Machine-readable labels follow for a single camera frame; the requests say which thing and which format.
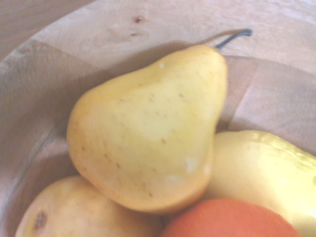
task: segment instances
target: potato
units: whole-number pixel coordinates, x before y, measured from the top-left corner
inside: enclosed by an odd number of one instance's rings
[[[15,237],[158,237],[161,230],[159,217],[122,207],[73,176],[36,197]]]

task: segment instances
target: wood grain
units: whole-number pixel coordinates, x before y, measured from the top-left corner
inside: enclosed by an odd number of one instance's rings
[[[0,60],[44,27],[94,0],[0,0]]]
[[[313,1],[100,0],[24,42],[0,62],[0,237],[44,187],[76,173],[65,131],[85,91],[234,29],[255,34],[223,51],[236,56],[218,128],[269,131],[316,155],[313,12]]]
[[[225,55],[281,62],[316,74],[314,1],[99,0],[45,28],[33,39],[102,69],[164,44],[214,45],[223,33],[252,28]]]

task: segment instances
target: pear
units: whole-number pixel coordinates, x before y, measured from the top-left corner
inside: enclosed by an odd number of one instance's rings
[[[264,206],[303,237],[316,236],[316,157],[268,132],[215,135],[213,176],[203,199]]]
[[[15,237],[158,237],[161,231],[158,216],[122,207],[76,175],[36,197]]]
[[[179,210],[198,200],[210,180],[226,93],[227,66],[217,49],[171,53],[80,97],[67,128],[70,157],[125,207]]]

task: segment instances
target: pear skin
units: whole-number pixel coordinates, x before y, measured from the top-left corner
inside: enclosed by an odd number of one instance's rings
[[[82,176],[130,209],[170,213],[197,201],[211,178],[227,66],[196,45],[86,92],[68,123]]]

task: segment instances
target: orange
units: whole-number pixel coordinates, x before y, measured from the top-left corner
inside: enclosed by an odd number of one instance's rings
[[[279,214],[235,199],[203,201],[173,220],[161,237],[300,237]]]

